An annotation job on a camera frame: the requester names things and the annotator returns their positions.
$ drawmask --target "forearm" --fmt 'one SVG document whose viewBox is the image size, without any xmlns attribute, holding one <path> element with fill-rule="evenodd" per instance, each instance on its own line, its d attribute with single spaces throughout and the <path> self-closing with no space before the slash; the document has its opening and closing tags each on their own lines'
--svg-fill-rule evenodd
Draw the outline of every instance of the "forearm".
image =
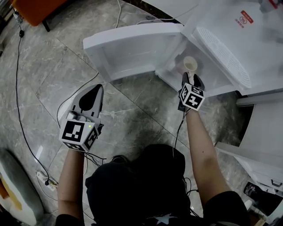
<svg viewBox="0 0 283 226">
<path fill-rule="evenodd" d="M 59 214 L 82 218 L 84 156 L 69 150 L 58 186 Z"/>
<path fill-rule="evenodd" d="M 229 187 L 219 169 L 211 138 L 194 110 L 187 114 L 187 130 L 195 181 L 204 205 L 213 196 L 229 191 Z"/>
</svg>

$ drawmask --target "chair leg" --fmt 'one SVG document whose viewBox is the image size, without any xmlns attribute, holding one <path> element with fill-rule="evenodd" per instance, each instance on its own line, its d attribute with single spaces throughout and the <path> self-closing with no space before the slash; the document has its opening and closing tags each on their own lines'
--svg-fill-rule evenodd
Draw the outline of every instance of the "chair leg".
<svg viewBox="0 0 283 226">
<path fill-rule="evenodd" d="M 49 26 L 48 26 L 46 20 L 43 20 L 42 23 L 43 23 L 43 25 L 44 25 L 46 31 L 47 31 L 47 32 L 50 32 L 50 28 L 49 28 Z"/>
</svg>

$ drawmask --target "orange chair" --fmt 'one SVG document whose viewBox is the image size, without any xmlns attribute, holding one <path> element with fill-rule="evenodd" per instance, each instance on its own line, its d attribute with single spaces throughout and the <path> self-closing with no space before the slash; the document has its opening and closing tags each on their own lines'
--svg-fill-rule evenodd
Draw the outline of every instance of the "orange chair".
<svg viewBox="0 0 283 226">
<path fill-rule="evenodd" d="M 42 22 L 48 32 L 50 29 L 45 18 L 66 1 L 67 0 L 11 0 L 12 6 L 32 26 L 37 26 Z"/>
</svg>

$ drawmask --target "gray tile floor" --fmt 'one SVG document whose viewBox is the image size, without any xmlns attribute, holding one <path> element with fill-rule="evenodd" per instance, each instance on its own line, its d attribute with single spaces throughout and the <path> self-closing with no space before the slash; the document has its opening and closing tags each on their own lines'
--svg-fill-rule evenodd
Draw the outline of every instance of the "gray tile floor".
<svg viewBox="0 0 283 226">
<path fill-rule="evenodd" d="M 121 6 L 119 26 L 136 24 L 149 15 L 122 1 Z M 67 153 L 67 148 L 58 140 L 59 130 L 55 121 L 57 107 L 96 74 L 83 51 L 82 41 L 94 33 L 114 28 L 118 12 L 116 0 L 80 0 L 48 19 L 52 29 L 49 33 L 43 25 L 32 27 L 25 21 L 21 25 L 25 36 L 20 48 L 18 90 L 23 128 L 33 152 L 42 149 L 40 161 L 56 180 L 59 180 Z M 12 19 L 0 35 L 0 43 L 5 46 L 0 57 L 0 144 L 9 148 L 21 161 L 46 212 L 51 213 L 57 209 L 57 202 L 44 196 L 37 185 L 35 170 L 41 168 L 29 153 L 18 122 L 15 101 L 18 32 L 19 27 Z M 111 84 L 98 76 L 91 84 L 97 83 L 102 83 L 105 89 L 100 114 L 105 126 L 92 153 L 106 157 L 108 161 L 116 154 L 134 159 L 149 144 L 174 144 L 182 117 L 182 113 L 177 110 L 179 99 L 177 93 L 154 73 L 125 78 Z M 166 98 L 161 100 L 160 93 Z M 236 99 L 234 93 L 228 93 L 206 99 L 201 107 L 200 115 L 214 143 L 240 143 L 238 137 L 245 116 L 239 112 Z M 186 158 L 185 176 L 191 178 L 192 187 L 196 188 L 186 124 L 178 136 L 177 149 Z M 218 153 L 218 158 L 228 184 L 246 200 L 242 190 L 249 176 L 233 157 Z M 89 163 L 85 178 L 95 169 Z M 44 190 L 56 199 L 55 192 Z M 193 192 L 190 198 L 194 210 L 202 215 L 198 193 Z M 85 189 L 83 202 L 85 212 L 92 216 Z M 45 224 L 50 225 L 55 217 L 56 213 L 48 215 Z M 86 225 L 91 224 L 87 217 L 85 222 Z"/>
</svg>

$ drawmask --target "open refrigerator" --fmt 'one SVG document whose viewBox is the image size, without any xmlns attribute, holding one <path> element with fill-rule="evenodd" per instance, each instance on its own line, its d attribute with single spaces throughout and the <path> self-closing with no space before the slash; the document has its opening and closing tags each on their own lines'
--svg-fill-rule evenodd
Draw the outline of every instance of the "open refrigerator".
<svg viewBox="0 0 283 226">
<path fill-rule="evenodd" d="M 258 1 L 201 0 L 188 22 L 147 23 L 94 34 L 84 49 L 106 81 L 155 72 L 176 91 L 178 65 L 198 62 L 206 97 L 283 88 L 283 7 L 263 13 Z"/>
</svg>

